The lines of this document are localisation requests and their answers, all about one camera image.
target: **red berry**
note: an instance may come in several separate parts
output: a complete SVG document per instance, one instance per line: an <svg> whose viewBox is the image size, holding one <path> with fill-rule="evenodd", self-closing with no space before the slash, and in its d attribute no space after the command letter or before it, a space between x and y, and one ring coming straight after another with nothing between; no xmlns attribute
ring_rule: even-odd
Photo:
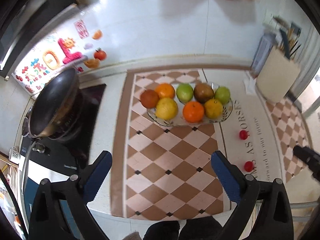
<svg viewBox="0 0 320 240"><path fill-rule="evenodd" d="M246 140L248 136L249 134L246 130L241 130L239 133L239 137L241 140Z"/></svg>
<svg viewBox="0 0 320 240"><path fill-rule="evenodd" d="M251 161L248 161L248 162L246 162L246 163L244 164L244 170L245 170L246 172L251 172L251 171L253 170L253 168L254 168L254 164L253 164L253 162L251 162Z"/></svg>

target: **green fruit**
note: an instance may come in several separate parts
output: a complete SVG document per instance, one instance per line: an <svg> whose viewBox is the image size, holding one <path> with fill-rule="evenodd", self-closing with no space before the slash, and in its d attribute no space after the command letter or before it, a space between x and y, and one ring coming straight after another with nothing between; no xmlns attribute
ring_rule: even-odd
<svg viewBox="0 0 320 240"><path fill-rule="evenodd" d="M193 88L189 84L180 84L176 95L179 101L185 104L193 98Z"/></svg>
<svg viewBox="0 0 320 240"><path fill-rule="evenodd" d="M230 100L230 90L227 87L219 87L214 94L214 98L225 105Z"/></svg>

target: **brown fruit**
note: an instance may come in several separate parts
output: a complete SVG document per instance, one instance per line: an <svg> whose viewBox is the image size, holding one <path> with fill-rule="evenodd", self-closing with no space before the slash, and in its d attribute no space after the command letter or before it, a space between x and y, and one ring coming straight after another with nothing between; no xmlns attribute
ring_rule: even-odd
<svg viewBox="0 0 320 240"><path fill-rule="evenodd" d="M208 84L200 83L195 86L194 96L199 103L204 104L214 97L214 91Z"/></svg>
<svg viewBox="0 0 320 240"><path fill-rule="evenodd" d="M155 108L158 101L159 96L154 90L148 89L140 95L140 102L145 108Z"/></svg>

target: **metal bolt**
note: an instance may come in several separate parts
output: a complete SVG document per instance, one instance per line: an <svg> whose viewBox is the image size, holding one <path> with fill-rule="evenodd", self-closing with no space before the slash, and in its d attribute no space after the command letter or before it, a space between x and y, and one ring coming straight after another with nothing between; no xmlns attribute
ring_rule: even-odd
<svg viewBox="0 0 320 240"><path fill-rule="evenodd" d="M75 181L77 179L78 179L78 175L77 174L73 174L73 175L70 176L70 180L71 181Z"/></svg>
<svg viewBox="0 0 320 240"><path fill-rule="evenodd" d="M44 184L47 184L48 181L49 181L48 179L43 179L43 180L40 181L40 183L41 183L42 185L44 185Z"/></svg>
<svg viewBox="0 0 320 240"><path fill-rule="evenodd" d="M251 174L247 174L247 175L245 176L245 179L246 179L246 180L249 180L249 181L253 181L254 177L253 177Z"/></svg>
<svg viewBox="0 0 320 240"><path fill-rule="evenodd" d="M282 184L282 179L276 178L276 183L281 185Z"/></svg>

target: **yellow fruit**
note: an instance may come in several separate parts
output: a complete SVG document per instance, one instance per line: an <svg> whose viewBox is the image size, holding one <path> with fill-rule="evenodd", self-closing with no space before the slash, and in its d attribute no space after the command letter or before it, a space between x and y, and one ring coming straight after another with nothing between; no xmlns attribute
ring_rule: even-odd
<svg viewBox="0 0 320 240"><path fill-rule="evenodd" d="M217 99L210 99L204 103L204 113L209 119L218 118L223 111L223 106Z"/></svg>
<svg viewBox="0 0 320 240"><path fill-rule="evenodd" d="M156 106L156 117L164 120L174 118L178 113L178 105L171 98L161 98Z"/></svg>

